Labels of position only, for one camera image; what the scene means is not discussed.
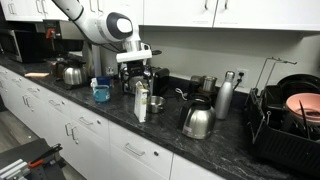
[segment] backsplash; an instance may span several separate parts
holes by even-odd
[[[320,76],[320,35],[305,36],[299,32],[257,30],[210,30],[203,32],[143,31],[142,39],[153,50],[151,64],[167,67],[171,76],[190,79],[192,75],[211,75],[220,86],[225,72],[236,68],[248,69],[246,88],[254,87],[267,57],[298,62],[297,65],[276,64],[269,84],[283,77],[307,73]],[[268,61],[259,88],[266,82],[274,61]]]

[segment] black granite countertop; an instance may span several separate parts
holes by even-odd
[[[21,64],[0,56],[0,65],[21,76],[29,72],[49,72],[47,62]],[[133,112],[134,96],[123,94],[120,85],[111,89],[109,102],[96,103],[89,86],[65,90],[56,85],[51,75],[29,79],[226,179],[312,179],[250,155],[243,113],[237,107],[243,103],[244,94],[235,94],[226,120],[216,120],[214,133],[208,139],[195,140],[176,129],[180,107],[184,103],[182,99],[167,98],[162,113],[147,114],[146,122],[139,123]]]

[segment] plate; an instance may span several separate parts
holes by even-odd
[[[299,101],[303,105],[307,121],[320,124],[320,94],[300,93],[287,99],[286,106],[289,111],[302,119]]]

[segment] dish drying rack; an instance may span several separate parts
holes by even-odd
[[[265,112],[264,109],[262,109],[262,94],[265,92],[262,91],[260,96],[258,96],[257,86],[268,60],[274,60],[275,62],[269,73],[264,89],[268,84],[275,64],[296,64],[273,57],[265,60],[256,87],[250,90],[245,103],[246,130],[252,137],[250,152],[256,157],[268,159],[319,178],[320,142],[290,133],[289,129],[292,125],[296,127],[296,129],[300,129],[300,132],[301,129],[304,128],[303,124],[295,120],[290,113],[284,114],[284,120],[276,119],[276,121],[284,124],[281,128],[270,126],[270,121],[272,120],[271,112]],[[317,126],[313,126],[312,129],[315,132],[320,132]]]

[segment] small saucepan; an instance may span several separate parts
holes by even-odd
[[[160,96],[150,96],[147,102],[147,111],[150,113],[159,113],[163,111],[166,100]]]

